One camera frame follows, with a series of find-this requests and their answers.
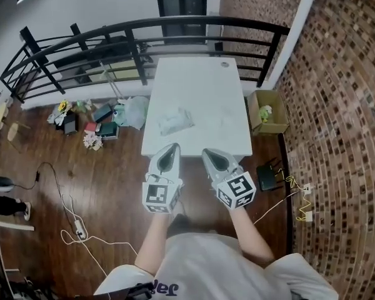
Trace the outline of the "wooden stool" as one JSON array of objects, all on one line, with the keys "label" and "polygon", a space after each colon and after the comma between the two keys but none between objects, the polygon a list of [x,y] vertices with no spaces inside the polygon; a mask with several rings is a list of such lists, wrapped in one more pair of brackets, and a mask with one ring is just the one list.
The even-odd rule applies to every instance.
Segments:
[{"label": "wooden stool", "polygon": [[14,122],[9,127],[9,131],[7,133],[7,140],[13,142],[15,139],[24,139],[27,138],[31,127],[21,123],[21,122]]}]

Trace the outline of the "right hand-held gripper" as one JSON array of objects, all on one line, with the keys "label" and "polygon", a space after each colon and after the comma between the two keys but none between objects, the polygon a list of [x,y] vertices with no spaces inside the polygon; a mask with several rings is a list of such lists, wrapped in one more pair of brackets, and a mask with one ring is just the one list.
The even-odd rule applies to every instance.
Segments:
[{"label": "right hand-held gripper", "polygon": [[233,155],[218,149],[206,148],[203,149],[201,157],[208,176],[216,183],[212,186],[217,199],[230,211],[253,202],[256,195],[254,181],[249,172],[241,172],[241,166]]}]

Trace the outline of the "green book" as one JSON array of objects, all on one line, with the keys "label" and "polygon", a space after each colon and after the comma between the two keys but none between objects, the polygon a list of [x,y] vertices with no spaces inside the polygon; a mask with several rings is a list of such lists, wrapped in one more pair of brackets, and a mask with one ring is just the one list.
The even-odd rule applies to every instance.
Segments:
[{"label": "green book", "polygon": [[109,104],[101,106],[92,113],[92,118],[96,123],[101,123],[103,120],[111,116],[113,110]]},{"label": "green book", "polygon": [[118,139],[119,126],[115,122],[102,123],[97,135],[100,136],[103,141]]}]

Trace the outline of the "black door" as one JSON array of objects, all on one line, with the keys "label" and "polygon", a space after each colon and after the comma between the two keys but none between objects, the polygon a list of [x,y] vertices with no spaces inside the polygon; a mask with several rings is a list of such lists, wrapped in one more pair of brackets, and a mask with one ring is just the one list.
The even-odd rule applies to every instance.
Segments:
[{"label": "black door", "polygon": [[[204,16],[207,11],[207,0],[157,0],[159,15],[166,16]],[[172,24],[162,27],[165,44],[205,44],[204,39],[193,39],[193,36],[203,37],[206,34],[204,24]]]}]

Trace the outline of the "black router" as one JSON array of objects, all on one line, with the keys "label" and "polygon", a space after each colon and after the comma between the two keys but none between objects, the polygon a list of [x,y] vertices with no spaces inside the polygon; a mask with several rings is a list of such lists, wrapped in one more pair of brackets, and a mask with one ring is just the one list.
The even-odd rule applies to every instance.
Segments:
[{"label": "black router", "polygon": [[274,170],[276,167],[280,166],[281,163],[282,161],[280,159],[277,160],[275,157],[256,168],[257,180],[262,192],[275,191],[282,188],[282,181],[276,179],[277,172]]}]

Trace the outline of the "clear plastic bag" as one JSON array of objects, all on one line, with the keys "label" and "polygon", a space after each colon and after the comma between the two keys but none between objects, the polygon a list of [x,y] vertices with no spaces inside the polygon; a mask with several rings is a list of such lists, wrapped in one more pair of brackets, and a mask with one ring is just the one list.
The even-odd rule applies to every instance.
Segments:
[{"label": "clear plastic bag", "polygon": [[157,125],[161,136],[168,136],[176,132],[195,126],[191,113],[181,107],[170,110],[163,114],[158,120]]}]

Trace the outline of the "person's left forearm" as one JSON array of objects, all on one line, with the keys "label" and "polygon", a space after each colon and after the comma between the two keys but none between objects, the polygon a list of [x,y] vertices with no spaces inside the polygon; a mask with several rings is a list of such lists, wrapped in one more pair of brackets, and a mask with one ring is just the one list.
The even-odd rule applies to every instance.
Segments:
[{"label": "person's left forearm", "polygon": [[155,276],[165,257],[170,214],[155,213],[134,265]]}]

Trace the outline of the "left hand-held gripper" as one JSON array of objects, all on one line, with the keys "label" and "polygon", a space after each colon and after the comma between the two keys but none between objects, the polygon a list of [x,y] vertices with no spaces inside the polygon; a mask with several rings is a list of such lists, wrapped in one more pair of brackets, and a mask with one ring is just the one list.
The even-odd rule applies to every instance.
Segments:
[{"label": "left hand-held gripper", "polygon": [[160,149],[151,158],[142,183],[142,204],[150,213],[171,214],[175,208],[183,186],[179,179],[180,159],[181,148],[177,143]]}]

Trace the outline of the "black box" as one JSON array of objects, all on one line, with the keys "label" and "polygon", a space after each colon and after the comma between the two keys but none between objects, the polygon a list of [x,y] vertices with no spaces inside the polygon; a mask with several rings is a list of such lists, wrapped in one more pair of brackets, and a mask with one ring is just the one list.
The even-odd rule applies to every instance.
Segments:
[{"label": "black box", "polygon": [[67,115],[63,121],[64,134],[69,136],[78,131],[78,116],[74,113]]}]

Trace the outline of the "person's white shoe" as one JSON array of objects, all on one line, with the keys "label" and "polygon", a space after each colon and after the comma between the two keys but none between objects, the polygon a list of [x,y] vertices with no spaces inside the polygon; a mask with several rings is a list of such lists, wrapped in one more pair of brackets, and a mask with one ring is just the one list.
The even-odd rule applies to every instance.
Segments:
[{"label": "person's white shoe", "polygon": [[184,204],[181,201],[178,201],[174,207],[174,209],[171,212],[171,221],[179,221],[183,220],[186,217],[186,211],[184,208]]}]

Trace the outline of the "pink flower pot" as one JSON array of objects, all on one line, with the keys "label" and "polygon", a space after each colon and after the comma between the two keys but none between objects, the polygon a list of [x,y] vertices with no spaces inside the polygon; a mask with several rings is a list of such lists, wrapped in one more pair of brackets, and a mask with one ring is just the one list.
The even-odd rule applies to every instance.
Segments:
[{"label": "pink flower pot", "polygon": [[98,151],[103,146],[103,140],[101,136],[98,136],[94,132],[86,133],[83,137],[84,147],[87,149],[93,149]]}]

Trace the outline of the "small white power strip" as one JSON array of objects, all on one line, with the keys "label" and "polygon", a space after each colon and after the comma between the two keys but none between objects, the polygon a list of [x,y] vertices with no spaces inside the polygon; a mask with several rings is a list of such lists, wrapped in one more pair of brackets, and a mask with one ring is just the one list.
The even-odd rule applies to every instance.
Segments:
[{"label": "small white power strip", "polygon": [[84,240],[86,239],[86,231],[85,231],[85,228],[83,226],[83,223],[79,220],[79,219],[76,219],[74,221],[74,225],[76,227],[76,236],[80,239],[80,240]]}]

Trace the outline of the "white square table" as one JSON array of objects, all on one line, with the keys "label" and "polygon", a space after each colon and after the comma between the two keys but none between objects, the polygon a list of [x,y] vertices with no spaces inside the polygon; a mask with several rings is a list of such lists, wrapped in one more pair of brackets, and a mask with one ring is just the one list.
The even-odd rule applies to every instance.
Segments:
[{"label": "white square table", "polygon": [[[226,62],[229,67],[222,67]],[[161,136],[158,119],[184,108],[195,126]],[[141,154],[153,156],[178,143],[184,157],[204,148],[219,149],[241,160],[253,153],[248,115],[236,62],[225,57],[164,57],[157,64]]]}]

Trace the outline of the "person's right forearm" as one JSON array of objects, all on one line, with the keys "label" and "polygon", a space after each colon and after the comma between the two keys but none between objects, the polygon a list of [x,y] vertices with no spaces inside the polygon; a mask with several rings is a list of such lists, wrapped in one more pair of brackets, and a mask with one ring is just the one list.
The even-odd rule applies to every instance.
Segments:
[{"label": "person's right forearm", "polygon": [[251,221],[247,211],[240,207],[231,210],[229,214],[244,256],[263,268],[271,264],[275,260],[274,254]]}]

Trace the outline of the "person's white shirt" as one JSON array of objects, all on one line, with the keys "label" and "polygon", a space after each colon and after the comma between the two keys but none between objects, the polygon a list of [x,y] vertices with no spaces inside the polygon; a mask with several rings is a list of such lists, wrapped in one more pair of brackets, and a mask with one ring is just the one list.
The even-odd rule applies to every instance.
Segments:
[{"label": "person's white shirt", "polygon": [[337,292],[298,253],[266,268],[247,260],[237,239],[204,233],[166,241],[156,275],[133,265],[113,269],[96,294],[153,283],[154,300],[338,300]]}]

